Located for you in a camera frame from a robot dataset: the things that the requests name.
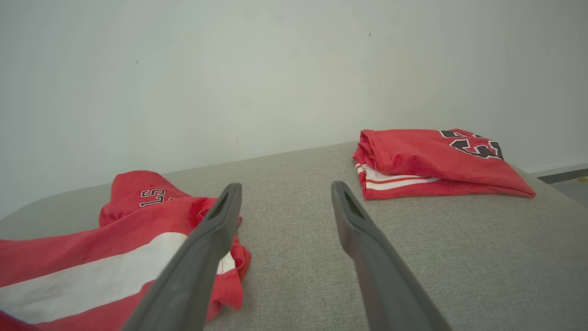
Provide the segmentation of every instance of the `wall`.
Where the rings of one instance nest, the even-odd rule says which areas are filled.
[[[582,0],[0,0],[0,217],[363,128],[588,163],[587,32]]]

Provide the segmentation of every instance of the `red fabric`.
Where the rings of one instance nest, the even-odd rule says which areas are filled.
[[[215,201],[216,198],[191,197],[150,171],[120,174],[112,184],[111,201],[100,213],[100,228],[33,240],[0,240],[0,291],[5,286],[128,253],[162,233],[188,235]],[[237,236],[231,256],[235,269],[217,274],[206,320],[214,318],[222,304],[241,307],[240,281],[249,267],[251,253],[239,244]],[[124,299],[35,326],[41,330],[118,330],[152,282]],[[0,330],[28,330],[19,329],[21,326],[0,315]]]
[[[365,199],[473,193],[535,196],[533,189],[502,159],[497,142],[464,130],[363,130],[353,159]],[[392,177],[369,178],[370,168]],[[415,179],[421,183],[394,188],[382,185]]]

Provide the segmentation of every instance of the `red stripe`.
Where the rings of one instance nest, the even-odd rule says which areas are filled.
[[[366,179],[367,183],[374,183],[374,184],[386,184],[386,183],[392,183],[394,181],[402,181],[402,180],[409,180],[409,179],[428,179],[431,177],[408,177],[408,178],[395,178],[395,179],[390,179],[390,180],[384,180],[384,181],[375,181],[375,180],[371,180],[371,179]]]

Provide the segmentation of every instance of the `folded red jersey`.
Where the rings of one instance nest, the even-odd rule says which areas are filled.
[[[353,153],[365,199],[535,192],[497,142],[463,130],[363,130]]]
[[[216,198],[192,197],[157,173],[112,183],[100,228],[0,240],[0,330],[119,330]],[[237,236],[219,262],[206,320],[239,309],[251,254]]]

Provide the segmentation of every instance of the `red jersey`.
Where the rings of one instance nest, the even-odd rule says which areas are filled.
[[[157,173],[132,171],[112,183],[100,228],[0,240],[0,329],[119,330],[215,201],[189,196]],[[222,304],[241,307],[250,258],[235,236],[219,262],[206,320]]]
[[[463,130],[363,130],[353,153],[365,199],[535,192],[500,145]]]

